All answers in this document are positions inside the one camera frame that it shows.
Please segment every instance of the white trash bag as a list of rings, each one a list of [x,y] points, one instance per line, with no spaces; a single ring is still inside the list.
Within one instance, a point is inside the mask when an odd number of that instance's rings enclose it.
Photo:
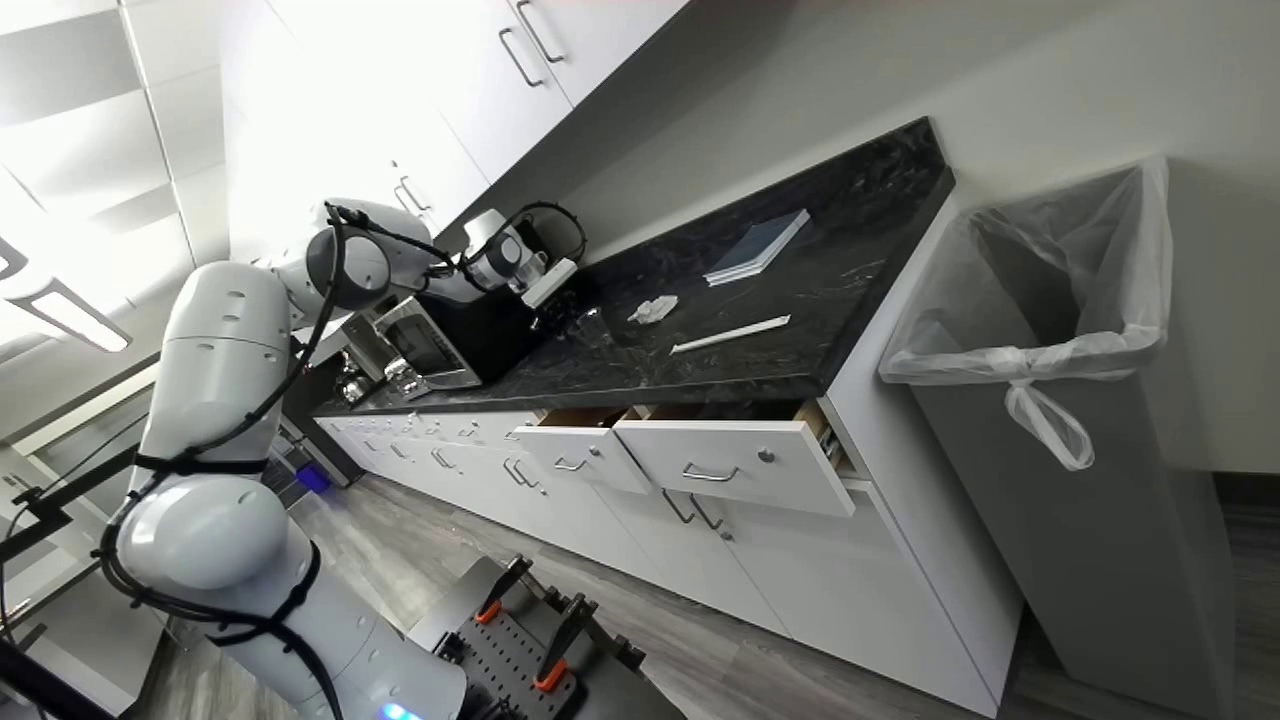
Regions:
[[[1167,163],[967,210],[885,349],[889,384],[1006,384],[1006,416],[1068,474],[1092,469],[1087,428],[1037,379],[1118,379],[1167,336]]]

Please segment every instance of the white object on counter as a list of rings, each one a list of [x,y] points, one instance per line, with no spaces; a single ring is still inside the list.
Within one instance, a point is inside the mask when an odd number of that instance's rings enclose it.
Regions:
[[[719,260],[702,271],[710,287],[753,281],[807,229],[807,210],[753,225]]]
[[[787,323],[790,323],[790,315],[770,315],[770,319],[742,323],[742,327],[730,327],[730,331],[715,331],[715,336],[700,336],[700,342],[687,342],[687,346],[673,346],[673,356],[694,354],[694,349],[708,349],[708,346],[727,346],[727,342],[741,342],[741,336],[774,331],[774,327],[787,327]]]
[[[652,295],[645,306],[634,306],[634,314],[629,315],[631,323],[661,323],[679,309],[679,295]]]
[[[533,284],[525,287],[525,295],[519,295],[525,309],[542,309],[542,301],[557,295],[557,287],[564,287],[573,271],[574,271],[574,260],[561,255],[561,260],[547,267],[547,275],[540,275],[540,281],[533,281]]]

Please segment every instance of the trash can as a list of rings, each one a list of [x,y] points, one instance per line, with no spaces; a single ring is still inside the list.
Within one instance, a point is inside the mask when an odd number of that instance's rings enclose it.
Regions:
[[[1230,561],[1176,463],[1167,163],[960,214],[878,379],[908,384],[1068,676],[1230,718]]]

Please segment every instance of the open drawer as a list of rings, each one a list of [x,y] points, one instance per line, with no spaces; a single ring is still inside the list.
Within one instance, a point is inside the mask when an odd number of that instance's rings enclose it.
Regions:
[[[617,421],[645,476],[673,492],[851,516],[851,469],[814,404],[631,409]]]
[[[517,428],[513,441],[561,480],[657,492],[634,469],[631,452],[611,437],[621,413],[547,413],[540,424]]]

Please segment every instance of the upper cabinet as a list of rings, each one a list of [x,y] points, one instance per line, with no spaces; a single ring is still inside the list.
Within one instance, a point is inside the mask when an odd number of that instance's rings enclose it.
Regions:
[[[685,5],[232,0],[232,232],[284,232],[324,198],[442,232]]]
[[[536,37],[502,0],[379,5],[379,37],[397,43],[393,76],[439,109],[486,182],[573,114]]]
[[[573,104],[587,101],[687,0],[502,0]]]

